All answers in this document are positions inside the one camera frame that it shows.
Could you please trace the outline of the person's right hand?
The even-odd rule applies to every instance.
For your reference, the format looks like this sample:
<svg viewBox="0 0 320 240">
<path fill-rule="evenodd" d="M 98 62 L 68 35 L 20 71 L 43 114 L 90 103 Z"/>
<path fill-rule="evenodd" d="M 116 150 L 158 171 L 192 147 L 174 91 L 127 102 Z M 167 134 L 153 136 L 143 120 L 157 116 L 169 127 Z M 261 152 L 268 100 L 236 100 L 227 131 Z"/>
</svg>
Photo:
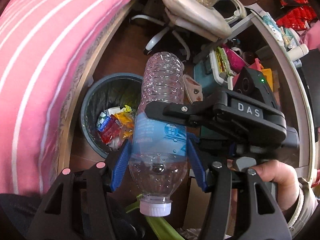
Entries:
<svg viewBox="0 0 320 240">
<path fill-rule="evenodd" d="M 275 182 L 278 185 L 277 203 L 288 215 L 296 208 L 300 186 L 295 169 L 278 160 L 270 160 L 260 165 L 251 166 L 263 182 Z"/>
</svg>

